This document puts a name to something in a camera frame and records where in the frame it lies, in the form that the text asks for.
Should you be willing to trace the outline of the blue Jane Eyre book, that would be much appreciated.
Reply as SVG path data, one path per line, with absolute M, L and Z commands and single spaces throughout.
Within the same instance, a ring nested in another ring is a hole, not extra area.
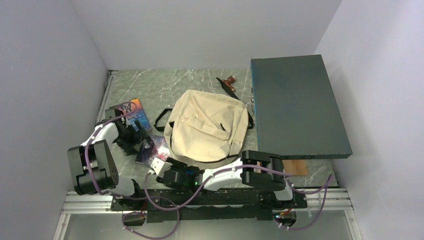
M 149 120 L 147 119 L 146 113 L 142 107 L 142 104 L 138 98 L 133 98 L 129 102 L 120 103 L 117 105 L 112 105 L 110 109 L 119 109 L 124 114 L 130 113 L 126 116 L 127 121 L 134 127 L 136 131 L 139 130 L 136 122 L 142 126 L 144 130 L 148 133 L 152 131 Z

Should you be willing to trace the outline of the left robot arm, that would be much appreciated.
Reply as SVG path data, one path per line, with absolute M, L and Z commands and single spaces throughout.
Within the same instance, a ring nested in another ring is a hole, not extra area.
M 120 196 L 129 209 L 137 210 L 144 196 L 134 179 L 119 174 L 111 152 L 114 144 L 131 156 L 151 149 L 153 141 L 138 120 L 132 125 L 123 111 L 106 110 L 91 136 L 67 151 L 74 190 L 78 195 Z

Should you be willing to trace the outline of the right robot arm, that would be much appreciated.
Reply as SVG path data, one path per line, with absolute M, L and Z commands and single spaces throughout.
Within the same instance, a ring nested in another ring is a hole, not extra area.
M 284 172 L 283 159 L 277 154 L 245 150 L 230 164 L 204 170 L 170 157 L 165 161 L 155 158 L 150 167 L 157 182 L 176 191 L 216 192 L 241 183 L 260 192 L 273 192 L 276 203 L 282 208 L 295 201 L 295 194 L 286 180 L 289 174 Z

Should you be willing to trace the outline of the dark glossy paperback book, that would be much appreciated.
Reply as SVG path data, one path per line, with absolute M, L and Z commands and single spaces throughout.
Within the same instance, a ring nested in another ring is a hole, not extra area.
M 149 138 L 141 142 L 135 163 L 150 166 L 155 159 L 165 162 L 170 156 L 166 139 L 160 135 L 150 134 Z

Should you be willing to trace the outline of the beige canvas backpack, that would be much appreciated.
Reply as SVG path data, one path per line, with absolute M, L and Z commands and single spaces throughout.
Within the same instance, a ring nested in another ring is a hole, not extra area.
M 204 170 L 239 155 L 254 119 L 235 95 L 234 81 L 218 80 L 225 94 L 188 89 L 156 118 L 154 128 L 163 133 L 172 159 Z

